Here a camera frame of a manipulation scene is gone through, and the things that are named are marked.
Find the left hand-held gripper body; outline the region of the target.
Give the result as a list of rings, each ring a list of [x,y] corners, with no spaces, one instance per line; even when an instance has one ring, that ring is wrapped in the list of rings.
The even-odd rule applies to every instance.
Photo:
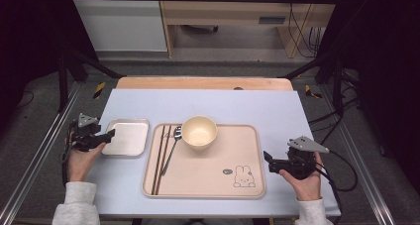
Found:
[[[78,119],[70,125],[70,145],[81,152],[89,152],[102,143],[101,138],[96,136],[100,131],[97,118],[80,113]]]

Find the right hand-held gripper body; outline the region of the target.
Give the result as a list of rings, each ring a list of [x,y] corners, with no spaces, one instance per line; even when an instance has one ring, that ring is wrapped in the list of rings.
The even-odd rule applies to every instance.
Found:
[[[289,169],[287,170],[296,179],[307,178],[317,168],[315,153],[329,154],[330,150],[312,139],[301,136],[290,139],[287,160]]]

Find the square cream plate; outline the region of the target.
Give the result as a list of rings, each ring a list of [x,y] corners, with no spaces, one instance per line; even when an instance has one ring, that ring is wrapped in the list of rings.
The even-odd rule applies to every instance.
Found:
[[[106,132],[114,130],[115,135],[102,151],[106,156],[139,156],[145,149],[149,132],[146,119],[112,120]]]

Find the pink tray with rabbit print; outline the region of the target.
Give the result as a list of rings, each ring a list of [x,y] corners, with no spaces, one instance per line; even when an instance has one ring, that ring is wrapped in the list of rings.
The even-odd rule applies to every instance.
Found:
[[[254,199],[265,193],[262,153],[257,130],[250,125],[220,125],[209,148],[196,151],[179,140],[158,195],[152,195],[162,126],[156,126],[143,179],[149,197]],[[171,126],[166,159],[174,139]]]

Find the metal spoon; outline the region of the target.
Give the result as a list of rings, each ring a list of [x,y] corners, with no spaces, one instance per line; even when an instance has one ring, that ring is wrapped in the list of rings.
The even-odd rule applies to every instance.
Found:
[[[168,166],[170,164],[170,160],[172,158],[172,155],[173,155],[173,152],[175,150],[176,144],[182,138],[182,135],[181,135],[181,127],[180,126],[177,126],[174,129],[174,131],[173,131],[173,138],[174,138],[174,142],[173,142],[172,148],[171,148],[171,150],[169,152],[169,156],[168,156],[168,158],[167,158],[167,160],[166,160],[166,162],[164,164],[164,167],[161,170],[161,175],[165,175],[166,174],[166,171],[167,171],[167,168],[168,168]]]

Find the cream bowl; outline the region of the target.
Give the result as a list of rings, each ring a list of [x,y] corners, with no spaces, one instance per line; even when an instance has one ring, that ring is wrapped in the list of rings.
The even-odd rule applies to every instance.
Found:
[[[216,139],[218,127],[206,116],[193,116],[181,125],[183,141],[194,150],[207,149]]]

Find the person's right hand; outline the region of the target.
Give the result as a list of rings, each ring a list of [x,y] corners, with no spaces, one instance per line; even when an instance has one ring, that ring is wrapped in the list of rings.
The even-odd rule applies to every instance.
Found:
[[[279,174],[292,186],[298,201],[314,201],[322,198],[321,174],[318,170],[302,180],[296,179],[284,169],[281,169]]]

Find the person's left hand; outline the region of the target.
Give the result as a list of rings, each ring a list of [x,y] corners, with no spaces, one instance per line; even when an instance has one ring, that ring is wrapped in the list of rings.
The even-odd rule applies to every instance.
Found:
[[[85,181],[95,159],[101,154],[105,146],[105,143],[101,143],[89,152],[71,149],[67,161],[66,178],[69,181]]]

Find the yellow black tape strip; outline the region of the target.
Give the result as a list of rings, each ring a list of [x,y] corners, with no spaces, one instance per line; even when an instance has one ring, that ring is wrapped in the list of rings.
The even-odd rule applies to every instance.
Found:
[[[305,84],[305,95],[306,96],[310,96],[310,97],[314,97],[314,98],[323,98],[322,94],[320,94],[320,93],[314,93],[311,90],[310,85],[308,85],[308,84]]]
[[[101,95],[101,93],[102,93],[102,90],[104,89],[105,85],[106,85],[106,83],[105,83],[105,82],[100,82],[100,83],[97,85],[97,87],[96,87],[96,89],[95,89],[95,92],[94,92],[94,94],[93,94],[93,99],[98,99],[98,98],[100,97],[100,95]]]

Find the black metal stand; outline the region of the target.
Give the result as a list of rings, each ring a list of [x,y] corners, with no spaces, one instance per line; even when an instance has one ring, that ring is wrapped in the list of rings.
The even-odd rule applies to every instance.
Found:
[[[315,81],[317,84],[325,84],[330,78],[333,78],[333,108],[340,116],[342,116],[344,113],[344,105],[341,94],[343,67],[340,59],[336,55],[318,55],[303,66],[300,66],[294,71],[284,75],[283,78],[291,80],[315,66],[319,67],[319,70],[315,75]]]
[[[59,82],[59,107],[58,111],[62,112],[64,108],[69,103],[69,96],[68,96],[68,84],[67,84],[67,75],[66,73],[70,71],[73,78],[76,81],[84,81],[87,78],[87,72],[84,70],[83,66],[66,66],[65,65],[65,57],[73,57],[82,63],[86,63],[91,67],[101,71],[105,75],[110,76],[111,78],[122,78],[123,74],[113,71],[100,63],[98,60],[95,60],[89,56],[84,55],[76,48],[72,46],[67,46],[61,51],[61,55],[58,58],[58,82]]]

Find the pale blue table board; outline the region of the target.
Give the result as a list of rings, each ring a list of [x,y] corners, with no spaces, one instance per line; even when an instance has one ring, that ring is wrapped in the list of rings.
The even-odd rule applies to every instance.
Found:
[[[220,125],[250,125],[259,136],[265,193],[254,199],[149,197],[143,179],[153,133],[160,124],[176,127],[192,116],[207,116]],[[100,123],[146,119],[149,132],[139,156],[106,156],[95,161],[89,180],[96,183],[95,204],[104,217],[115,218],[269,218],[295,217],[293,188],[270,172],[263,151],[286,156],[290,139],[310,136],[298,94],[280,90],[115,89]]]

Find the wooden table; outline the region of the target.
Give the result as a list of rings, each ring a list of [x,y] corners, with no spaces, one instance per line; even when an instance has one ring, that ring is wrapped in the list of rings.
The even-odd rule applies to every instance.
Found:
[[[204,76],[126,76],[117,89],[221,89],[292,91],[286,78],[204,77]]]

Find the white cabinet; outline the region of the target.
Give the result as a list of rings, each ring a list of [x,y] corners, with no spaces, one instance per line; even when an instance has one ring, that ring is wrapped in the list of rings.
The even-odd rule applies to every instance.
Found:
[[[75,0],[97,52],[165,52],[157,1]]]

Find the black curtain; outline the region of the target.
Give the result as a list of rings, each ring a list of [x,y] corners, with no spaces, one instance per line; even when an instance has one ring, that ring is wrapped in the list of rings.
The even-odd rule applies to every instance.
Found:
[[[42,0],[64,39],[85,56],[98,60],[72,0]],[[0,132],[4,131],[26,85],[57,71],[59,48],[48,24],[36,17],[34,3],[0,0]]]
[[[320,52],[360,77],[377,138],[420,194],[420,0],[350,0],[335,7]]]

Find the grey desk label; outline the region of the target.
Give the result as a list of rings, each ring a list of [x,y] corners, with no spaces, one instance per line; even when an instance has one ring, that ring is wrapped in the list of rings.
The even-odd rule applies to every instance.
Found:
[[[259,17],[260,25],[282,25],[286,18],[284,16],[261,16]]]

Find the wooden desk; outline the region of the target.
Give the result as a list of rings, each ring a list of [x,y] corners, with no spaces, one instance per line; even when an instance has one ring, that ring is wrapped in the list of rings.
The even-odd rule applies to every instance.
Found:
[[[286,55],[296,56],[302,48],[304,33],[311,28],[325,28],[335,9],[328,4],[173,2],[160,3],[163,22],[168,26],[255,26],[261,16],[284,16],[278,29]]]

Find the aluminium rail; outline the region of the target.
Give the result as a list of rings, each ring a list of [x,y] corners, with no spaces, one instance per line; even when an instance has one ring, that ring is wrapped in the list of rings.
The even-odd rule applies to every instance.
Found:
[[[58,133],[64,125],[80,91],[81,83],[74,82],[67,94],[67,101],[60,107],[52,121],[46,135],[38,146],[35,155],[21,177],[14,192],[0,212],[0,225],[12,225],[22,203],[24,202],[31,186],[33,185],[40,169],[42,168]]]
[[[343,115],[332,116],[334,125],[322,137],[324,146],[345,159],[344,162],[337,156],[328,159],[328,171],[338,187],[354,188],[338,192],[342,211],[339,225],[396,225],[363,154],[358,150],[358,140],[348,126],[350,119],[359,119],[359,110],[356,94],[351,90],[346,94],[342,96]]]

